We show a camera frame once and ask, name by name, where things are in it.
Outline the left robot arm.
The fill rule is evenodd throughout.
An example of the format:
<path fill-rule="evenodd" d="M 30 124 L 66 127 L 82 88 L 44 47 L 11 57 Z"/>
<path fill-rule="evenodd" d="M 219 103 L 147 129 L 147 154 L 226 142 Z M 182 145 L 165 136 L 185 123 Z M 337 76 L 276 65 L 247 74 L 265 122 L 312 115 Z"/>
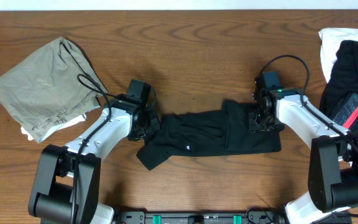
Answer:
<path fill-rule="evenodd" d="M 120 140 L 146 139 L 158 128 L 152 106 L 130 96 L 111 100 L 75 140 L 42 151 L 29 215 L 42 223 L 112 223 L 114 209 L 99 202 L 101 163 Z"/>

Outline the black Sydrogen polo shirt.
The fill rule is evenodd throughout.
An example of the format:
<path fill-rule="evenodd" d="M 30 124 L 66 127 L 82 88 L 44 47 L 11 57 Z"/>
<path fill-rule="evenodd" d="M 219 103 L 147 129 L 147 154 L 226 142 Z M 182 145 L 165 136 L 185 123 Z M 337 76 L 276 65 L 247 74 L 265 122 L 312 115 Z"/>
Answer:
<path fill-rule="evenodd" d="M 152 170 L 171 156 L 210 157 L 281 151 L 280 131 L 252 131 L 249 115 L 255 103 L 223 101 L 220 110 L 166 114 L 160 129 L 145 141 L 137 158 Z"/>

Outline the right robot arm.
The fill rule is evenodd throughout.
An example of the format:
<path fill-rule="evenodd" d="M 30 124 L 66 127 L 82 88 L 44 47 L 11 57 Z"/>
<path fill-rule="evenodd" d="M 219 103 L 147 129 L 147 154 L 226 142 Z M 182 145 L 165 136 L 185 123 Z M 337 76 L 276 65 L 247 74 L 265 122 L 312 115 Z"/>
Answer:
<path fill-rule="evenodd" d="M 308 191 L 287 203 L 275 223 L 321 223 L 355 217 L 358 207 L 358 133 L 336 124 L 296 88 L 262 88 L 253 94 L 250 130 L 285 124 L 309 147 Z"/>

